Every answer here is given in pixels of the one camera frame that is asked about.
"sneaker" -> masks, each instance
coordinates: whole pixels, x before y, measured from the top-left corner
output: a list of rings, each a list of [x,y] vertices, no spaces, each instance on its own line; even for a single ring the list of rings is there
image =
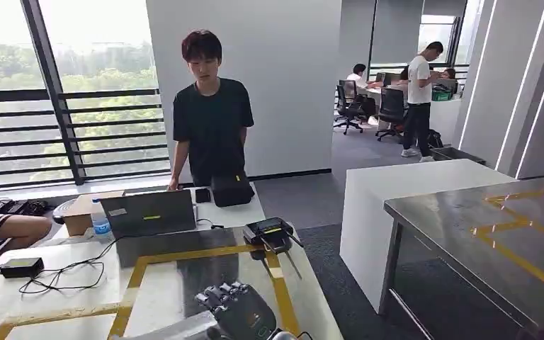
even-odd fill
[[[434,162],[435,159],[432,156],[425,156],[420,159],[420,163]]]
[[[404,149],[402,151],[402,157],[413,157],[418,156],[418,151],[414,149]]]

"cardboard box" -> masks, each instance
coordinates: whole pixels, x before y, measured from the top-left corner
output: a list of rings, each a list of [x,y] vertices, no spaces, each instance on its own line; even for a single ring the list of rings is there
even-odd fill
[[[63,218],[69,236],[83,235],[86,229],[93,226],[91,213],[93,210],[93,198],[121,197],[124,190],[108,191],[105,193],[87,193],[78,196],[76,202],[64,212]]]

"water bottle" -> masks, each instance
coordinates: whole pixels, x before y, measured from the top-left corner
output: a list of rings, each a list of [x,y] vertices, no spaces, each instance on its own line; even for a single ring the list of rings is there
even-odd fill
[[[109,225],[107,216],[105,215],[98,198],[93,198],[91,221],[93,223],[95,238],[97,238],[99,242],[107,243],[113,241],[111,226]]]

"robotic hand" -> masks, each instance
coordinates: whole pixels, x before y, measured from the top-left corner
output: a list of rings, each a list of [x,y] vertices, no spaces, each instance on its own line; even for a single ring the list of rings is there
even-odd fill
[[[207,287],[195,296],[217,320],[220,330],[208,329],[212,340],[296,340],[276,328],[276,317],[266,301],[250,285],[234,282]]]

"power adapter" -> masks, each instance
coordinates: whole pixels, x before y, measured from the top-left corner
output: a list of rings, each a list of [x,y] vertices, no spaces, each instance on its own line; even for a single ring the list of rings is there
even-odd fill
[[[43,269],[45,269],[45,264],[40,257],[11,259],[0,265],[1,274],[5,278],[34,278]]]

